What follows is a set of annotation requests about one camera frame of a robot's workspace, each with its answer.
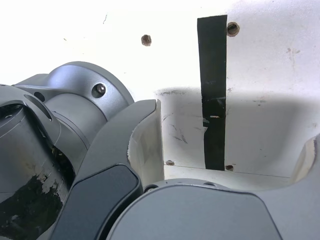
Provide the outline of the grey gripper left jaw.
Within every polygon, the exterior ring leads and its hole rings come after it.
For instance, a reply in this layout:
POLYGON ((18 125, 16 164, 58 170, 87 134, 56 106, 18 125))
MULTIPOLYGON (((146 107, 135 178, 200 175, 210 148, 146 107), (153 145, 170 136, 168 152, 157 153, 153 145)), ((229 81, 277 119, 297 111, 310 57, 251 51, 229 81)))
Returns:
POLYGON ((53 240, 105 239, 122 212, 164 179, 161 102, 137 101, 93 140, 51 233, 53 240))

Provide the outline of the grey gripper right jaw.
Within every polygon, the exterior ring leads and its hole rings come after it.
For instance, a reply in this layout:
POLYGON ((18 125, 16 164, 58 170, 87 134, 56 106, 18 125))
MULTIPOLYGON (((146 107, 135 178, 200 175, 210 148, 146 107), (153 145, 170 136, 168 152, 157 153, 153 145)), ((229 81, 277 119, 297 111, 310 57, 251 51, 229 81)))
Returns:
POLYGON ((320 138, 299 181, 241 191, 207 184, 164 184, 135 200, 109 240, 317 240, 320 237, 320 138))

